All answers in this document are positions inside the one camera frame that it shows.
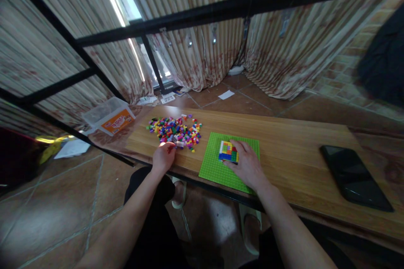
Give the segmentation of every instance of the wooden table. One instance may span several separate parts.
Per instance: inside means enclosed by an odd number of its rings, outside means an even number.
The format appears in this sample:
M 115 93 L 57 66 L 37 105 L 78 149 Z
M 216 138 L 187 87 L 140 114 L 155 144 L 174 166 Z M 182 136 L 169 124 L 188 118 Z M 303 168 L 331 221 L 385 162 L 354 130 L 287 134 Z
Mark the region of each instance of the wooden table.
M 370 161 L 356 138 L 344 125 L 297 121 L 217 111 L 157 106 L 140 122 L 127 142 L 127 148 L 151 157 L 159 140 L 145 129 L 154 117 L 178 118 L 193 114 L 202 123 L 202 138 L 195 153 L 178 150 L 175 165 L 198 173 L 210 132 L 249 137 L 260 141 L 260 157 L 268 180 L 277 186 L 286 200 L 298 209 L 331 218 L 393 241 L 404 240 L 404 208 L 390 189 L 382 173 Z M 356 205 L 345 200 L 319 151 L 321 145 L 355 150 L 395 212 L 388 213 Z

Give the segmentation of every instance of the black metal frame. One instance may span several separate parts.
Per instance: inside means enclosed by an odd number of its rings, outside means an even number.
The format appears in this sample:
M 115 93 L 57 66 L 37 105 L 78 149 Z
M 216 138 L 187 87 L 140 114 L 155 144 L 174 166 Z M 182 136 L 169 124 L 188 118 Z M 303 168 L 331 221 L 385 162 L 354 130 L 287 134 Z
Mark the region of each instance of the black metal frame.
M 220 22 L 225 20 L 230 20 L 234 18 L 250 18 L 255 14 L 266 13 L 270 11 L 277 11 L 286 8 L 293 8 L 302 5 L 310 5 L 317 2 L 323 2 L 327 0 L 225 0 L 218 3 L 213 3 L 205 5 L 198 8 L 193 8 L 188 11 L 183 11 L 179 13 L 174 13 L 168 16 L 156 18 L 149 21 L 136 21 L 131 22 L 131 24 L 124 28 L 114 29 L 99 34 L 91 35 L 88 37 L 83 37 L 75 39 L 70 32 L 65 28 L 65 26 L 57 19 L 50 8 L 43 2 L 43 0 L 30 0 L 38 10 L 45 16 L 45 18 L 55 27 L 55 29 L 63 36 L 63 38 L 68 42 L 68 44 L 77 52 L 77 54 L 87 63 L 89 69 L 86 69 L 80 73 L 77 73 L 67 79 L 59 81 L 51 86 L 45 87 L 37 92 L 34 92 L 28 96 L 19 98 L 5 89 L 0 88 L 0 98 L 6 100 L 18 106 L 19 108 L 37 116 L 38 118 L 74 135 L 75 137 L 94 145 L 86 136 L 79 133 L 77 130 L 60 122 L 48 113 L 40 110 L 35 106 L 38 102 L 51 97 L 52 95 L 82 81 L 91 76 L 98 76 L 100 80 L 111 90 L 111 92 L 125 100 L 120 92 L 113 86 L 113 84 L 108 80 L 108 78 L 103 74 L 91 57 L 86 53 L 84 47 L 99 45 L 108 42 L 115 42 L 119 40 L 124 40 L 128 38 L 141 37 L 147 54 L 150 58 L 153 70 L 158 78 L 160 89 L 162 93 L 167 93 L 164 85 L 159 76 L 158 68 L 155 62 L 155 58 L 152 53 L 149 41 L 147 39 L 148 34 L 159 33 L 161 29 L 165 28 L 166 31 L 172 31 L 177 29 L 184 29 L 192 26 L 199 26 L 203 24 L 209 24 L 213 22 Z M 116 154 L 109 150 L 99 148 L 112 155 L 113 157 L 125 162 L 128 165 L 133 165 L 127 157 Z M 131 159 L 136 162 L 148 165 L 148 163 Z M 169 172 L 169 174 L 176 176 L 180 179 L 184 179 L 196 186 L 200 186 L 209 191 L 215 192 L 217 194 L 223 195 L 239 203 L 245 204 L 252 208 L 263 211 L 261 203 L 257 199 L 248 199 L 240 195 L 230 193 L 226 190 L 207 185 L 203 182 L 199 182 L 194 179 L 184 177 L 182 175 L 176 174 L 174 172 Z M 328 236 L 336 238 L 337 240 L 343 241 L 345 243 L 357 243 L 359 247 L 366 248 L 367 251 L 371 251 L 379 256 L 389 256 L 390 261 L 393 260 L 395 264 L 404 263 L 404 257 L 401 254 L 395 253 L 389 249 L 378 246 L 369 241 L 360 239 L 353 235 L 345 234 L 341 231 L 322 226 L 320 224 L 302 219 L 306 226 L 312 231 L 312 233 L 317 232 L 319 228 L 325 232 Z

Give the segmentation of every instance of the green baseplate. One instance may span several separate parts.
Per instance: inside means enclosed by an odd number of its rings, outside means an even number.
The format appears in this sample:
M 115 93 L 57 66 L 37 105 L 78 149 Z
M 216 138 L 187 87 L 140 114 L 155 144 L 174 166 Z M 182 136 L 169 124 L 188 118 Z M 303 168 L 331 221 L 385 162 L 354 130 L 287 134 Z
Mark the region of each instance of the green baseplate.
M 207 142 L 205 157 L 199 171 L 199 177 L 255 195 L 255 192 L 244 184 L 230 168 L 219 161 L 221 141 L 230 141 L 230 139 L 247 142 L 257 153 L 258 159 L 260 159 L 260 142 L 258 140 L 211 132 L 209 141 Z

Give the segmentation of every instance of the black phone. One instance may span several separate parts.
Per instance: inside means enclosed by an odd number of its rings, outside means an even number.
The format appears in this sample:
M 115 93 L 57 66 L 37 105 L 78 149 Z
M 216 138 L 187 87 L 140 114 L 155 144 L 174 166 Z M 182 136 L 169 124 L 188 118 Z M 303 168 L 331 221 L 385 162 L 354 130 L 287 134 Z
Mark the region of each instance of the black phone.
M 323 145 L 320 151 L 346 200 L 394 212 L 394 208 L 354 150 Z

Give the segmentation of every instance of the curtain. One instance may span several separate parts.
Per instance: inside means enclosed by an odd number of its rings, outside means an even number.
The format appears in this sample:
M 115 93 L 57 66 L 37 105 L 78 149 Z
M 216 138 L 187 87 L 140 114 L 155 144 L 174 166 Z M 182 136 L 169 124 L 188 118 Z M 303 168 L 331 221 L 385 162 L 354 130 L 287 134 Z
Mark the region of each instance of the curtain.
M 44 0 L 76 38 L 120 27 L 109 0 Z M 29 0 L 0 0 L 0 86 L 24 96 L 65 79 L 88 66 Z M 137 43 L 124 40 L 87 47 L 94 62 L 130 103 L 151 95 L 150 77 Z M 37 106 L 73 127 L 81 113 L 112 93 L 93 76 L 40 102 Z M 36 125 L 33 130 L 26 125 Z M 24 111 L 1 102 L 0 126 L 27 135 L 60 133 Z
M 143 19 L 150 20 L 222 0 L 134 1 Z M 219 84 L 226 76 L 237 59 L 243 30 L 243 20 L 239 18 L 149 35 L 149 39 L 161 54 L 175 82 L 200 91 Z
M 145 20 L 217 1 L 135 0 Z M 334 0 L 257 15 L 251 19 L 247 41 L 241 19 L 217 24 L 216 45 L 212 24 L 150 39 L 180 85 L 196 91 L 217 85 L 235 63 L 243 64 L 247 77 L 267 95 L 293 99 L 382 1 Z
M 383 2 L 332 0 L 252 17 L 244 59 L 247 78 L 268 96 L 295 98 Z

